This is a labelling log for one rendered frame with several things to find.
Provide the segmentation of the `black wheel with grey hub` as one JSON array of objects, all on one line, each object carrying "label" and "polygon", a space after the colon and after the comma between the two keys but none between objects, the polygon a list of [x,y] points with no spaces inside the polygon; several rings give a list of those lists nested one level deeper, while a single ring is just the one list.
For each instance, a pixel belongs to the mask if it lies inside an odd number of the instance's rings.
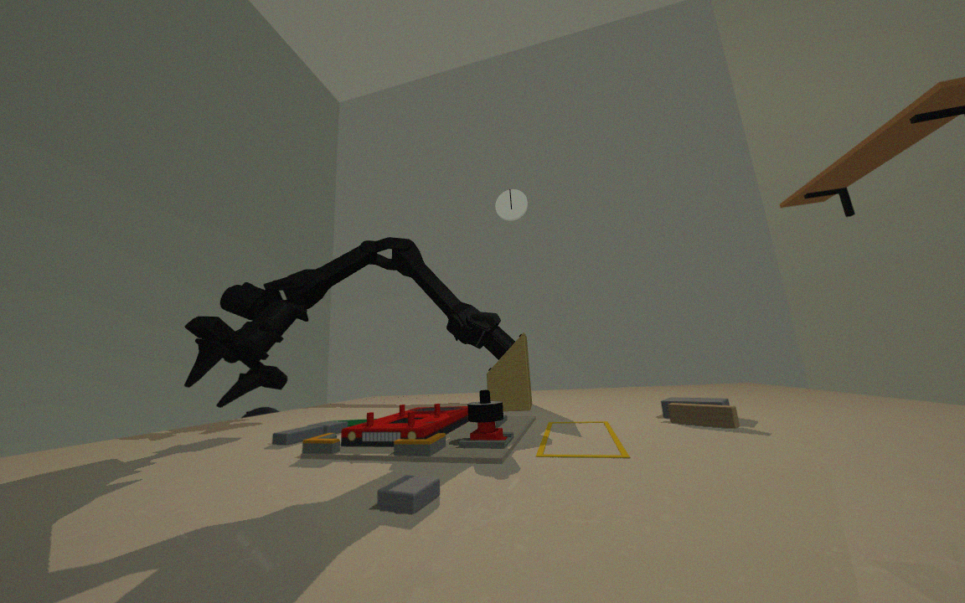
[{"label": "black wheel with grey hub", "polygon": [[499,421],[504,420],[502,401],[490,401],[487,404],[470,402],[468,405],[468,421]]}]

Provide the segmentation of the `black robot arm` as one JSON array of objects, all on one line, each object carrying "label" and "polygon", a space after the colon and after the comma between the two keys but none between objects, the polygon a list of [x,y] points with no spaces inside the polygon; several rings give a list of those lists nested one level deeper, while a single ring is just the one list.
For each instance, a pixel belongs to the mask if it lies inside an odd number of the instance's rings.
[{"label": "black robot arm", "polygon": [[[382,250],[392,249],[392,259],[378,255]],[[419,249],[409,238],[382,238],[366,240],[328,262],[317,270],[302,270],[288,277],[265,283],[264,289],[246,282],[243,286],[229,287],[219,305],[226,312],[238,314],[245,319],[264,317],[279,326],[284,333],[296,319],[309,321],[307,309],[317,304],[333,285],[365,265],[379,265],[386,270],[398,271],[412,277],[448,317],[446,329],[456,341],[476,348],[485,346],[498,360],[513,346],[514,340],[499,328],[499,316],[492,312],[479,312],[470,304],[464,304],[443,281],[429,270]],[[284,291],[285,298],[279,291]]]}]

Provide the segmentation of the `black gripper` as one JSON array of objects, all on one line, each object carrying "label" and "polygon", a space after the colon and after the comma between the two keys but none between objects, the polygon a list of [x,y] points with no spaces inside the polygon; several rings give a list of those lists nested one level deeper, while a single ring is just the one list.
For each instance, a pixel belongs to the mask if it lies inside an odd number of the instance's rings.
[{"label": "black gripper", "polygon": [[268,358],[266,353],[273,343],[283,340],[282,329],[271,320],[255,317],[252,322],[246,322],[244,331],[234,339],[231,338],[234,329],[219,317],[196,317],[185,324],[185,329],[198,337],[195,342],[199,346],[198,359],[185,380],[185,387],[198,383],[228,352],[251,368],[248,373],[239,374],[238,382],[219,400],[217,407],[222,408],[257,387],[282,389],[287,382],[287,375],[280,369],[260,362]]}]

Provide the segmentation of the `yellow rectangular floor outline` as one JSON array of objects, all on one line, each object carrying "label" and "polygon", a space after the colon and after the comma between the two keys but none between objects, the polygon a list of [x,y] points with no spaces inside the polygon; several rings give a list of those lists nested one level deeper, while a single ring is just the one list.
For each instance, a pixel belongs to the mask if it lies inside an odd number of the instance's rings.
[{"label": "yellow rectangular floor outline", "polygon": [[[621,456],[543,455],[543,454],[544,454],[544,449],[546,449],[546,443],[547,443],[547,440],[548,440],[548,436],[550,435],[550,429],[551,429],[552,424],[560,424],[560,423],[604,423],[604,424],[605,424],[605,427],[606,427],[606,430],[608,430],[608,431],[609,431],[609,434],[612,435],[612,439],[613,439],[613,441],[614,441],[614,444],[616,444],[617,449],[619,449],[619,451],[620,451],[620,453],[621,453]],[[546,432],[544,433],[543,439],[541,439],[541,443],[540,443],[540,446],[539,446],[539,453],[537,453],[536,457],[631,458],[631,456],[629,456],[629,455],[627,454],[627,450],[625,450],[624,447],[622,446],[622,443],[619,441],[619,438],[617,438],[617,435],[614,434],[614,431],[613,431],[612,427],[609,425],[608,421],[549,421],[548,426],[547,426],[547,428],[546,428]]]}]

